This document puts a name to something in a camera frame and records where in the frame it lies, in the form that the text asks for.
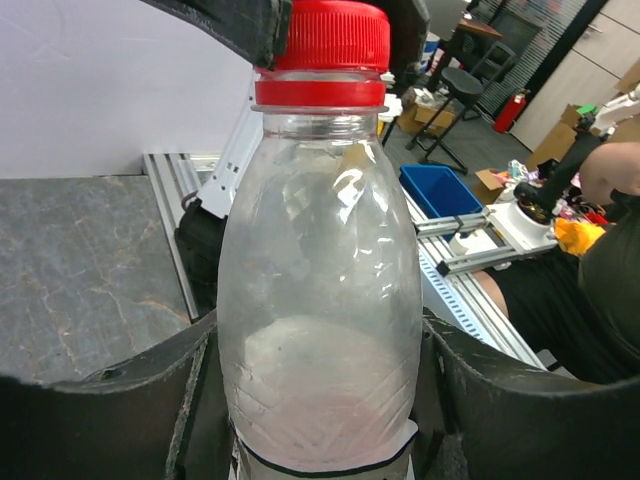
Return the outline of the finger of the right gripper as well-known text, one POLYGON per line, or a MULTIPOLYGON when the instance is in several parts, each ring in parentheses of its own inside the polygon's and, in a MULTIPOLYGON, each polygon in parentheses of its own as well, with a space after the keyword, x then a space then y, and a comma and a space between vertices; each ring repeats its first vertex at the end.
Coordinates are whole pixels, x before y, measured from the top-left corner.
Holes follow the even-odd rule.
POLYGON ((390 0, 384 11, 391 25, 391 57, 389 71, 408 71, 422 58, 430 27, 430 14, 425 0, 390 0))
POLYGON ((272 70, 286 50, 293 9, 282 0, 144 0, 191 24, 258 69, 272 70))

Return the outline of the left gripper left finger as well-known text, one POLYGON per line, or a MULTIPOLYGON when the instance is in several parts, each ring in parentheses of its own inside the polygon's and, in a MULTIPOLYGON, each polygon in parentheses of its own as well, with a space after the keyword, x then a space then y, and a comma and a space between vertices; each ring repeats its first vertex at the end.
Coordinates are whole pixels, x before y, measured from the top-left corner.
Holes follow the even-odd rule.
POLYGON ((226 479, 216 315, 81 381, 1 378, 4 479, 226 479))

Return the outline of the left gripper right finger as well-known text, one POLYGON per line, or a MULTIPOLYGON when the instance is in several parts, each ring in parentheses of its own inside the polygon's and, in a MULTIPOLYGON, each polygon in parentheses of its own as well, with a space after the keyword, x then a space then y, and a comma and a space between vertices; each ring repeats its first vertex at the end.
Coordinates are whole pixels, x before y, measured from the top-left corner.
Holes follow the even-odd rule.
POLYGON ((639 381, 596 385, 530 366, 423 311, 414 475, 636 479, 639 381))

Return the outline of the tall red-cap clear bottle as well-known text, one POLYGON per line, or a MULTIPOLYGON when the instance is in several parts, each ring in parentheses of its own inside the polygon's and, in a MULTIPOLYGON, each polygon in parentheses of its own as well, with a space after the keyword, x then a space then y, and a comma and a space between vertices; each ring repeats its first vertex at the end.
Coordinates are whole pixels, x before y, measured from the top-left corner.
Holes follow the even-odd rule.
POLYGON ((262 72, 217 332, 243 479, 400 479, 418 427, 416 234, 375 73, 262 72))

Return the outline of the red bottle cap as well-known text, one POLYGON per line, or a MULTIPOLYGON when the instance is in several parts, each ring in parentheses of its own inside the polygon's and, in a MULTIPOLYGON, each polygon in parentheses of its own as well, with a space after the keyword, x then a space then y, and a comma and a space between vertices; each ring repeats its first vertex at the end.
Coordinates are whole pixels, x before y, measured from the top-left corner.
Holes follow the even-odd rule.
POLYGON ((391 26, 375 6, 356 1, 295 1, 277 71, 387 71, 391 26))

